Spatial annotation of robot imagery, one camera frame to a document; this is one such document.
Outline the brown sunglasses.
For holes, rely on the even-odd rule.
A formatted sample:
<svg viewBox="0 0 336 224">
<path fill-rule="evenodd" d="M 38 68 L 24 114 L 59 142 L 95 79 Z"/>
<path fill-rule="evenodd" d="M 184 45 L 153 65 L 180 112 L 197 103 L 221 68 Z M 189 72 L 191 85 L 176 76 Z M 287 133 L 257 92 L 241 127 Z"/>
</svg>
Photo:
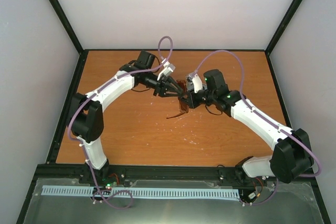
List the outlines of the brown sunglasses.
<svg viewBox="0 0 336 224">
<path fill-rule="evenodd" d="M 180 88 L 182 88 L 182 90 L 184 92 L 186 92 L 187 88 L 186 88 L 186 81 L 185 80 L 177 80 L 177 84 L 179 85 Z M 177 118 L 183 114 L 187 114 L 188 110 L 189 110 L 189 106 L 187 104 L 187 102 L 185 101 L 186 96 L 182 96 L 178 99 L 179 101 L 179 113 L 174 115 L 174 116 L 168 116 L 166 119 L 172 119 L 172 118 Z"/>
</svg>

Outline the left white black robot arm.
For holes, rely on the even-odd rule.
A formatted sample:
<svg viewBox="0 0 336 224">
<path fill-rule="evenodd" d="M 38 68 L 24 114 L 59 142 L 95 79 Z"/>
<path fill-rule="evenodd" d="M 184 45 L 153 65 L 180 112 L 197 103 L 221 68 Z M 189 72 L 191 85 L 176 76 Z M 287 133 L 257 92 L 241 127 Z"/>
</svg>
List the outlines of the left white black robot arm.
<svg viewBox="0 0 336 224">
<path fill-rule="evenodd" d="M 109 177 L 109 161 L 101 144 L 105 109 L 138 84 L 153 89 L 153 94 L 160 97 L 181 97 L 184 93 L 170 76 L 175 66 L 164 58 L 154 68 L 154 59 L 155 55 L 141 51 L 136 60 L 120 67 L 103 85 L 86 94 L 76 93 L 71 99 L 67 134 L 71 140 L 79 142 L 85 154 L 85 162 L 92 168 L 90 176 L 97 183 L 104 183 Z"/>
</svg>

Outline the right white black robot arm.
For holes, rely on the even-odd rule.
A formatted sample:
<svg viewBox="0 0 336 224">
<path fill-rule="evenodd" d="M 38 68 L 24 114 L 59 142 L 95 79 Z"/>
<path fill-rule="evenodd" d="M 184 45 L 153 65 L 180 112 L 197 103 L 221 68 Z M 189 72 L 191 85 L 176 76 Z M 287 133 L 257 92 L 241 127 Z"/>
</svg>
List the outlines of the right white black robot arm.
<svg viewBox="0 0 336 224">
<path fill-rule="evenodd" d="M 270 156 L 251 156 L 237 164 L 236 176 L 241 180 L 273 176 L 283 183 L 290 183 L 314 164 L 309 154 L 309 137 L 304 130 L 282 125 L 254 106 L 238 90 L 230 90 L 218 69 L 205 72 L 204 80 L 197 74 L 189 74 L 182 101 L 192 109 L 200 105 L 216 106 L 220 113 L 247 126 L 270 147 Z"/>
</svg>

